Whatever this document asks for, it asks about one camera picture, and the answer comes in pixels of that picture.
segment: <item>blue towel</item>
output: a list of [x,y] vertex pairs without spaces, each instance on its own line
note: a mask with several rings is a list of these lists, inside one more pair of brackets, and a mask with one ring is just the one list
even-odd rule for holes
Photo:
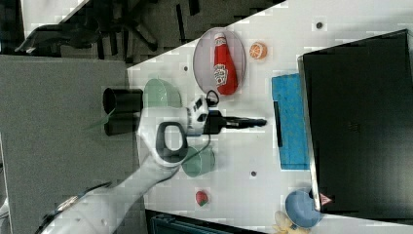
[[301,80],[298,74],[273,77],[273,101],[281,129],[280,161],[283,170],[309,170]]

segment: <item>cable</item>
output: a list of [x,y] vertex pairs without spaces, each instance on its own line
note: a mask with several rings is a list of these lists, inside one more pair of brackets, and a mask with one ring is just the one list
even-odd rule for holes
[[[215,96],[216,96],[216,103],[214,103],[213,101],[211,101],[210,98],[209,98],[209,95],[212,94],[212,93],[214,93]],[[219,103],[219,96],[218,96],[218,94],[216,93],[216,91],[210,90],[210,91],[208,91],[208,92],[206,93],[206,102],[208,102],[208,105],[209,105],[211,102],[213,103],[213,105],[217,105],[217,104]]]
[[3,217],[3,215],[8,214],[9,212],[4,212],[2,214],[0,214],[0,219]]
[[186,161],[190,160],[190,159],[191,159],[192,157],[194,157],[195,155],[203,152],[203,151],[209,146],[209,144],[210,144],[210,135],[207,136],[207,143],[206,143],[206,145],[204,145],[204,147],[201,148],[200,151],[198,151],[198,152],[196,152],[196,153],[193,153],[193,154],[190,155],[190,156],[187,156],[186,159],[182,162],[182,164],[185,163]]

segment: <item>blue plate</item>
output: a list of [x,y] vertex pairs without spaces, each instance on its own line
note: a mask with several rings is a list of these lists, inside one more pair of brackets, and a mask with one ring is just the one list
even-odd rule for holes
[[286,214],[291,221],[300,227],[314,227],[321,220],[321,213],[314,208],[314,200],[308,192],[297,190],[285,200]]

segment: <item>red small object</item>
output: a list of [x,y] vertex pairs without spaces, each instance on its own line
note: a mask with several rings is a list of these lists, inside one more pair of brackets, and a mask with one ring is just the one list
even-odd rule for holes
[[228,96],[238,88],[237,71],[228,49],[224,33],[217,33],[215,40],[215,55],[213,62],[213,76],[219,94]]
[[195,195],[195,199],[197,200],[198,205],[203,206],[207,203],[207,194],[204,191],[198,191]]

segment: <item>sticker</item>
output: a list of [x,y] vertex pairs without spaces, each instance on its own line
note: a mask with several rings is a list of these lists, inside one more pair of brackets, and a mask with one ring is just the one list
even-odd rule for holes
[[324,205],[326,205],[326,204],[328,204],[328,203],[333,202],[332,199],[329,199],[327,196],[323,195],[322,193],[320,193],[319,197],[320,197],[320,199],[321,199],[321,205],[322,205],[322,206],[324,206]]
[[216,86],[219,87],[227,84],[228,70],[225,65],[217,64],[213,68],[215,69],[215,71],[213,72],[213,77],[216,80]]

